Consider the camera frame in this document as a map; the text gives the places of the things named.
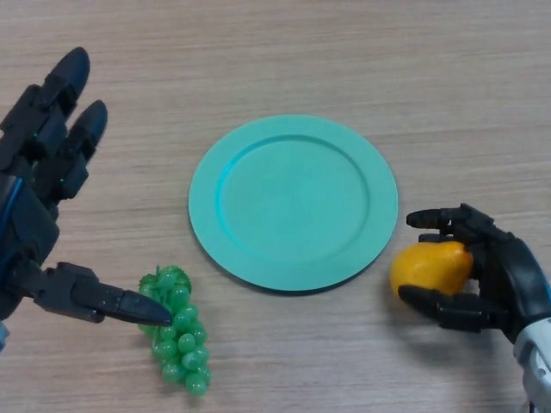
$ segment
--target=grape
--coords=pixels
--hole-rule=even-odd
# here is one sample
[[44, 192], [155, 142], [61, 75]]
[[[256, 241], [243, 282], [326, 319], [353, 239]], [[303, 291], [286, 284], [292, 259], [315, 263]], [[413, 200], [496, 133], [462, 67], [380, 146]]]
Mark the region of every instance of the grape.
[[176, 363], [167, 363], [163, 367], [163, 378], [171, 383], [176, 383], [178, 380], [183, 379], [185, 370], [183, 367]]
[[139, 288], [139, 293], [149, 297], [150, 299], [155, 297], [155, 286], [153, 284], [144, 284]]
[[203, 344], [206, 340], [208, 340], [208, 334], [205, 331], [205, 327], [203, 326], [203, 323], [201, 321], [196, 321], [189, 327], [189, 331], [193, 337], [195, 337], [195, 342], [197, 345]]
[[178, 346], [174, 340], [166, 340], [153, 347], [153, 354], [158, 359], [172, 359], [178, 354]]
[[189, 301], [189, 290], [184, 286], [175, 286], [170, 294], [170, 305], [173, 310], [178, 311], [185, 307]]
[[141, 288], [144, 284], [157, 284], [157, 276], [153, 274], [144, 275], [139, 281], [139, 287]]
[[182, 357], [182, 366], [188, 370], [197, 370], [201, 366], [201, 359], [195, 351], [192, 351]]
[[179, 311], [172, 318], [172, 327], [174, 327], [176, 331], [182, 332], [189, 327], [192, 321], [193, 320], [189, 318], [188, 314], [186, 314], [184, 311]]
[[205, 382], [207, 383], [207, 385], [210, 384], [210, 379], [212, 377], [212, 374], [210, 372], [210, 368], [208, 368], [207, 365], [203, 365], [203, 366], [200, 366], [198, 369], [197, 369], [197, 373], [200, 374], [203, 379], [205, 380]]
[[191, 321], [195, 321], [199, 316], [199, 310], [193, 304], [188, 304], [182, 309], [182, 313], [186, 314]]
[[159, 362], [159, 365], [161, 366], [161, 368], [163, 368], [164, 366], [170, 363], [182, 364], [180, 360], [181, 358], [182, 357], [177, 355], [176, 357], [173, 357], [171, 359], [164, 359]]
[[191, 281], [186, 273], [176, 265], [169, 265], [164, 268], [158, 268], [157, 273], [159, 276], [164, 276], [165, 274], [170, 274], [170, 277], [176, 278], [176, 284], [179, 286], [184, 286], [188, 288], [188, 291], [191, 293]]
[[159, 333], [163, 340], [172, 340], [176, 338], [176, 329], [172, 326], [161, 327]]
[[171, 289], [176, 284], [176, 274], [175, 273], [160, 273], [157, 279], [157, 287], [168, 290]]
[[156, 327], [154, 325], [140, 324], [138, 328], [142, 330], [149, 338], [153, 338], [153, 336], [155, 336]]
[[181, 353], [189, 353], [195, 348], [195, 337], [191, 334], [183, 334], [178, 339], [178, 349]]
[[196, 348], [195, 353], [197, 354], [197, 357], [199, 357], [199, 360], [201, 360], [202, 364], [206, 363], [210, 357], [210, 353], [203, 346]]
[[207, 392], [207, 383], [198, 373], [190, 373], [185, 379], [186, 388], [194, 396], [202, 396]]

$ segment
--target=grape bunch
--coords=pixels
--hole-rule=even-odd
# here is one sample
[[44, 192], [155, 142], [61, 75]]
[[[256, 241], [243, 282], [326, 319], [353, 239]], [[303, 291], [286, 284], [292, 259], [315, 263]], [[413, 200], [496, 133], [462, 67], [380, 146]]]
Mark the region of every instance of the grape bunch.
[[152, 354], [163, 378], [185, 385], [189, 393], [202, 396], [210, 384], [211, 372], [205, 342], [208, 335], [199, 320], [199, 310], [189, 303], [191, 281], [177, 266], [160, 268], [139, 281], [139, 292], [163, 304], [172, 313], [170, 327], [140, 325], [152, 340]]

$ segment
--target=teal plate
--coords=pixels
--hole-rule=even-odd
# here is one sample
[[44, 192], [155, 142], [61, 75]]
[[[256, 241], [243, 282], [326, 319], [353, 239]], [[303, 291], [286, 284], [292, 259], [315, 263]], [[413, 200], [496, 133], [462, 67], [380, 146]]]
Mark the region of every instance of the teal plate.
[[257, 287], [342, 284], [385, 248], [398, 191], [383, 156], [330, 120], [280, 115], [237, 128], [201, 160], [189, 218], [202, 248]]

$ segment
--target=wood grain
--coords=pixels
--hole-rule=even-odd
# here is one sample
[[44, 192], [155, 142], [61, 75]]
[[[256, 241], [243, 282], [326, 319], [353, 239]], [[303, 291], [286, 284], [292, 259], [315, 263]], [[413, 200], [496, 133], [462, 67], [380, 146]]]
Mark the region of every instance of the wood grain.
[[[499, 412], [523, 403], [499, 334], [425, 324], [387, 290], [414, 242], [407, 212], [470, 202], [551, 267], [548, 0], [3, 0], [0, 113], [74, 46], [81, 108], [109, 107], [90, 179], [63, 205], [50, 264], [135, 288], [159, 264], [195, 283], [214, 381], [192, 402], [161, 383], [132, 325], [89, 325], [24, 303], [7, 322], [0, 411]], [[368, 271], [308, 298], [221, 275], [189, 228], [205, 151], [248, 120], [326, 116], [371, 140], [400, 189], [393, 241]]]

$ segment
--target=green grapes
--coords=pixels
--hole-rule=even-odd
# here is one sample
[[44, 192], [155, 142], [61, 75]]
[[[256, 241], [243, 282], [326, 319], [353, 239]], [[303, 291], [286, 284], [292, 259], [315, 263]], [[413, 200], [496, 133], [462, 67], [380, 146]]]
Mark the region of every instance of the green grapes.
[[193, 351], [195, 348], [195, 337], [190, 333], [182, 334], [178, 339], [178, 349], [181, 353], [186, 354]]
[[157, 267], [139, 281], [139, 292], [166, 306], [172, 313], [172, 325], [153, 327], [139, 325], [152, 340], [152, 354], [158, 360], [161, 374], [169, 383], [183, 385], [193, 396], [202, 396], [211, 382], [207, 363], [210, 353], [204, 344], [208, 339], [199, 309], [189, 303], [192, 286], [179, 267]]

